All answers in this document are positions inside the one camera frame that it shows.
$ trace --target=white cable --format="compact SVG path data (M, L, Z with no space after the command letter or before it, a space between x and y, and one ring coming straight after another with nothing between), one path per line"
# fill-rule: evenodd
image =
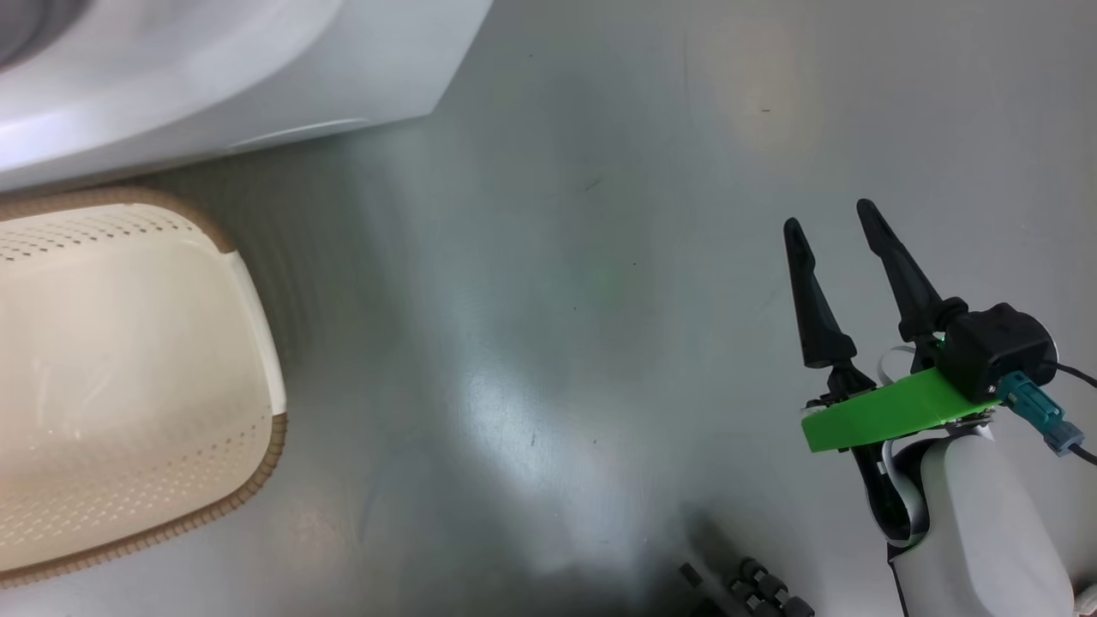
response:
M895 347L892 347L887 351L884 351L883 354L880 355L880 359L877 360L877 377L880 379L881 385L891 385L895 383L895 380L887 377L887 373L884 372L884 358L886 358L887 355L891 354L892 351L906 351L907 354L914 355L915 349L909 345L896 345Z
M1097 585L1090 585L1074 598L1074 617L1097 613Z

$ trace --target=teal connector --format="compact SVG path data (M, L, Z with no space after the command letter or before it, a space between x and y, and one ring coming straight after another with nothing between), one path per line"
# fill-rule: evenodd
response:
M1070 453L1071 446L1082 444L1085 439L1078 427L1064 419L1066 412L1044 394L1039 385L1025 377L1025 373L1015 371L1002 378L997 393L1005 406L1043 435L1044 444L1055 455L1065 457Z

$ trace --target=cable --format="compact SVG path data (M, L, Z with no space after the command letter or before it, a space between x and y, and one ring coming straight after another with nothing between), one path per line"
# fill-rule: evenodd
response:
M881 354L880 355L880 359L877 360L877 378L880 380L881 385L891 385L891 384L895 383L895 380L892 379L891 377L889 377L887 373L884 372L884 358L886 358L887 355L891 354L892 351L906 351L907 354L911 354L912 356L914 354L917 354L917 350L914 348L913 345L896 345L895 347L892 347L887 351L884 351L883 354Z
M1086 450L1082 446L1077 444L1072 444L1067 449L1077 455L1082 460L1086 461L1087 463L1097 465L1097 455L1094 455L1093 452Z
M1088 383L1089 385L1097 388L1097 379L1087 375L1086 373L1079 371L1078 369L1075 369L1074 367L1067 367L1066 364L1060 364L1059 362L1052 362L1051 360L1044 360L1043 363L1048 364L1049 367L1055 367L1056 369L1063 371L1064 373L1072 377L1076 377L1082 381Z
M1086 373L1079 371L1078 369L1075 369L1074 367L1067 367L1066 364L1060 364L1059 362L1052 362L1051 360L1044 360L1043 363L1048 364L1049 367L1055 367L1055 369L1061 370L1071 377L1076 377L1082 381L1088 383L1089 385L1097 388L1097 379L1087 375ZM1089 450L1086 450L1081 445L1073 444L1067 449L1074 452L1078 458L1086 461L1087 463L1092 465L1097 465L1097 455L1094 455Z

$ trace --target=perforated basket wall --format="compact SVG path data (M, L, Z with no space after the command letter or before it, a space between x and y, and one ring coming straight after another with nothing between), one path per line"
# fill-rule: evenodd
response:
M201 213L140 189L0 205L0 586L239 507L284 407L251 279Z

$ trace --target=black cable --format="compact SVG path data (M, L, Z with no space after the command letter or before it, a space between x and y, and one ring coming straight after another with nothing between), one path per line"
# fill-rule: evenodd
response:
M1089 385L1097 388L1097 379L1087 375L1086 373L1079 371L1078 369L1075 369L1074 367L1067 367L1066 364L1060 364L1059 362L1052 362L1051 360L1044 360L1043 363L1050 367L1055 367L1056 369L1063 371L1064 373L1072 377L1076 377L1082 381L1088 383Z
M1074 452L1075 455L1077 455L1078 457L1081 457L1082 460L1086 461L1087 463L1093 464L1093 465L1097 465L1097 455L1094 455L1093 452L1090 452L1089 450L1086 450L1082 446L1078 446L1077 444L1073 444L1067 449L1070 451Z
M1097 388L1097 379L1087 375L1086 373L1079 371L1078 369L1075 369L1074 367L1067 367L1066 364L1060 364L1059 362L1052 362L1051 360L1044 360L1043 363L1051 367L1055 367L1055 369L1061 370L1071 377L1076 377L1082 381L1088 383L1089 385ZM1089 450L1086 450L1081 445L1074 444L1067 447L1067 450L1074 452L1075 455L1077 455L1078 458L1086 461L1087 463L1092 465L1097 465L1097 455L1094 455Z

